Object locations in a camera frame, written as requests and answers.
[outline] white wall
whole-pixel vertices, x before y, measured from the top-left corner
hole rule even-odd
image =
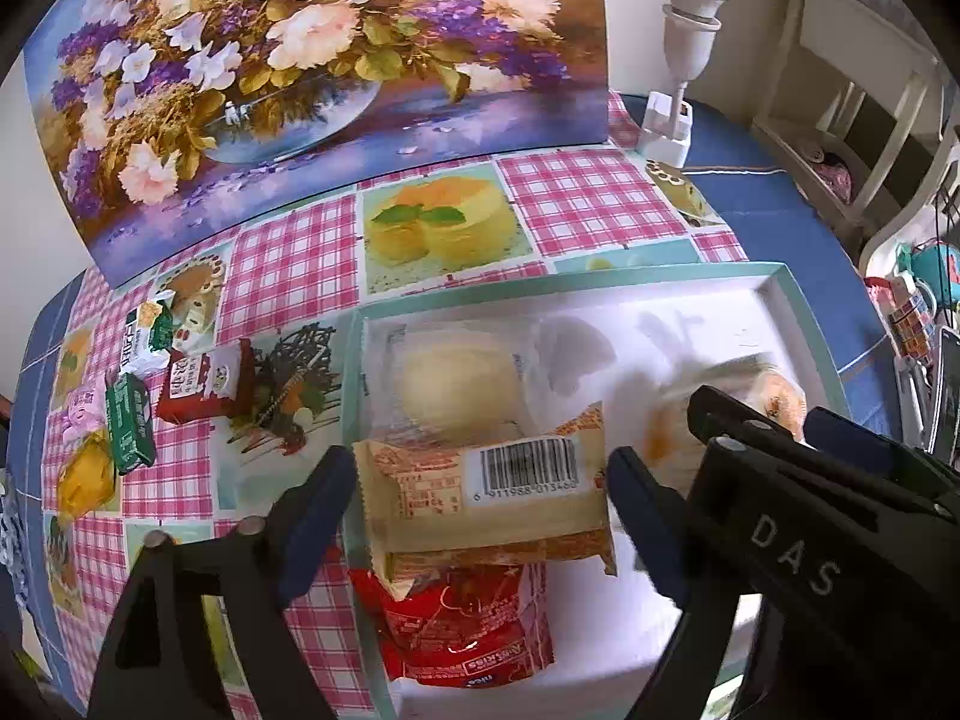
[[[607,0],[611,87],[631,94],[672,92],[664,61],[667,0]],[[717,35],[707,69],[690,84],[689,96],[731,119],[752,119],[755,92],[767,57],[781,32],[787,0],[730,0],[718,14]]]
[[[13,399],[34,319],[90,255],[40,151],[22,59],[0,86],[0,122],[0,394]]]

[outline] red candy wrapper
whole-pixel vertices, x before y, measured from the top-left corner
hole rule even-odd
[[[450,569],[402,601],[392,599],[373,571],[352,569],[349,575],[376,619],[390,680],[496,688],[553,662],[545,563]]]
[[[176,357],[167,367],[157,415],[181,425],[205,416],[232,418],[250,413],[253,376],[253,351],[248,338],[203,354]]]

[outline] green snack package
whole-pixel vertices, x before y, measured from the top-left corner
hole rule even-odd
[[[170,313],[175,292],[164,290],[127,314],[120,348],[120,372],[148,376],[170,362],[174,317]]]
[[[117,473],[123,476],[157,459],[154,425],[150,420],[150,392],[136,376],[122,373],[107,388],[107,429]]]

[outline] snack package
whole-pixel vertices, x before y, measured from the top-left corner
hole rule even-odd
[[[56,508],[61,517],[79,519],[113,498],[116,469],[107,431],[91,432],[73,453],[56,481]]]
[[[157,416],[184,424],[205,416],[249,413],[253,406],[253,350],[248,338],[171,362]]]
[[[535,436],[534,358],[529,327],[511,320],[373,327],[364,349],[368,435],[421,448]]]
[[[709,384],[765,413],[803,440],[806,396],[799,386],[760,356],[714,365],[661,391],[640,447],[640,458],[654,478],[686,498],[704,459],[704,445],[686,426],[686,407],[700,386]]]
[[[448,565],[613,561],[599,403],[549,436],[498,445],[353,446],[373,570],[392,597]]]
[[[107,377],[78,386],[66,401],[64,441],[75,442],[107,425]]]
[[[127,314],[120,350],[120,372],[149,376],[170,362],[174,319],[170,304],[175,292],[164,290]]]
[[[123,476],[157,459],[150,392],[131,373],[123,373],[107,388],[107,427],[117,473]]]
[[[474,566],[443,572],[402,601],[373,571],[349,572],[376,620],[389,680],[443,688],[496,688],[553,662],[546,620],[546,566]]]

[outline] barcode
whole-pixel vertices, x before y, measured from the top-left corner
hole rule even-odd
[[[539,439],[483,449],[480,464],[487,495],[510,488],[580,483],[576,448],[570,439]]]

